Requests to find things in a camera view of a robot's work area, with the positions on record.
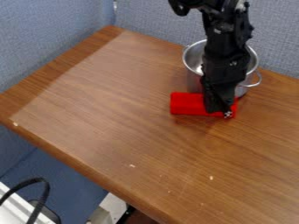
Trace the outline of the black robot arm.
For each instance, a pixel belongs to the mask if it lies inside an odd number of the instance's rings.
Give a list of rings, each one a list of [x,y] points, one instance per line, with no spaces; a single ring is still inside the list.
[[[232,117],[234,89],[246,77],[246,42],[254,27],[248,20],[248,0],[168,0],[173,13],[184,17],[190,10],[201,13],[206,36],[200,84],[202,104],[210,114]]]

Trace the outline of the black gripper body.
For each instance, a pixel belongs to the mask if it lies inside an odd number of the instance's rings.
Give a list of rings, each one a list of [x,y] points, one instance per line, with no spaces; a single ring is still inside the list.
[[[216,95],[220,87],[233,86],[236,89],[237,84],[246,78],[248,62],[246,50],[240,50],[225,57],[204,52],[200,84],[205,79],[212,85]]]

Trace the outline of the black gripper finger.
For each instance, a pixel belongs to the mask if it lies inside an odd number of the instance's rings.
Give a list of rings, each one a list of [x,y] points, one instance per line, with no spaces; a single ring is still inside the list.
[[[232,112],[232,105],[234,102],[234,87],[225,86],[217,88],[217,95],[218,95],[218,108],[224,116],[230,116]]]
[[[206,112],[209,114],[220,112],[222,110],[220,105],[220,98],[216,95],[212,85],[208,83],[205,79],[201,80],[201,86],[202,86],[202,103]]]

